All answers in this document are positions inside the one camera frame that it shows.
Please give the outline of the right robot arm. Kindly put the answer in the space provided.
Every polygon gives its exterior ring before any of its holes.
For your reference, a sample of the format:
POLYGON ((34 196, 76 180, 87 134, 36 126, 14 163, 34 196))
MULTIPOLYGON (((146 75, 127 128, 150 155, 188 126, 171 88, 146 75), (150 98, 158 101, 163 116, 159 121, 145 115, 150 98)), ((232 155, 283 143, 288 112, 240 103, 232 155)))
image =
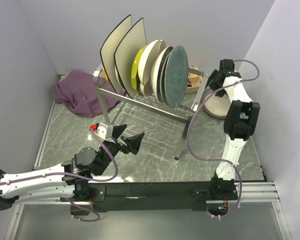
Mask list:
POLYGON ((230 103, 223 124, 225 146, 222 161, 209 187, 209 194, 214 200, 224 199, 236 193, 236 167, 246 142, 255 132, 259 117, 260 104, 249 97, 243 82, 245 80, 235 70, 235 61, 222 59, 219 69, 212 72, 206 84, 212 90, 204 98, 206 103, 212 97, 222 98, 224 95, 227 95, 230 103))

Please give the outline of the teal round plate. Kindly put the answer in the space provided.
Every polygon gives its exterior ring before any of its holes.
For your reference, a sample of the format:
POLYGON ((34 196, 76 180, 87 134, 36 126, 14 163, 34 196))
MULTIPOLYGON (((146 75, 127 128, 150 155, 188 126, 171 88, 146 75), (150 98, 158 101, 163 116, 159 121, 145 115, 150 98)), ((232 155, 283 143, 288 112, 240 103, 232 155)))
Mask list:
POLYGON ((176 108, 182 102, 188 86, 188 75, 188 56, 185 48, 178 45, 170 52, 164 71, 164 99, 171 108, 176 108))

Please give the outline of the brown rimmed cream plate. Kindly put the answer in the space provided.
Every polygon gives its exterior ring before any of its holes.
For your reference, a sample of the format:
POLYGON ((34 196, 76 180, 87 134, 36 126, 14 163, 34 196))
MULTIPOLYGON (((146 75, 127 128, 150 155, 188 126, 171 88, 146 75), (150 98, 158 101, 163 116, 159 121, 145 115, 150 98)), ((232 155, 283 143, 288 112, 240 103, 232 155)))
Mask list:
POLYGON ((210 88, 204 90, 200 103, 202 104, 205 101, 205 104, 203 105, 203 110, 207 114, 214 118, 224 120, 228 114, 231 101, 227 94, 223 95, 222 97, 214 94, 208 100, 206 100, 212 92, 213 91, 210 88))

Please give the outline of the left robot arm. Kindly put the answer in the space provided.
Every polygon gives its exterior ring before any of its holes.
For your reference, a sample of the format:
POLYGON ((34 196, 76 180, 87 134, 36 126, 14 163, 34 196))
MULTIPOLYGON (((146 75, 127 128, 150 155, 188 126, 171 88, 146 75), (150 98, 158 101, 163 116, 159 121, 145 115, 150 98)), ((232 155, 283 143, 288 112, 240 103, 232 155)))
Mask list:
POLYGON ((115 156, 119 152, 125 155, 139 152, 144 132, 126 137, 123 135, 126 128, 126 124, 92 124, 89 131, 100 145, 98 150, 84 147, 71 160, 41 170, 9 174, 0 169, 0 211, 31 200, 86 200, 91 196, 90 181, 102 183, 117 177, 115 156), (110 164, 114 165, 114 175, 101 179, 110 164))

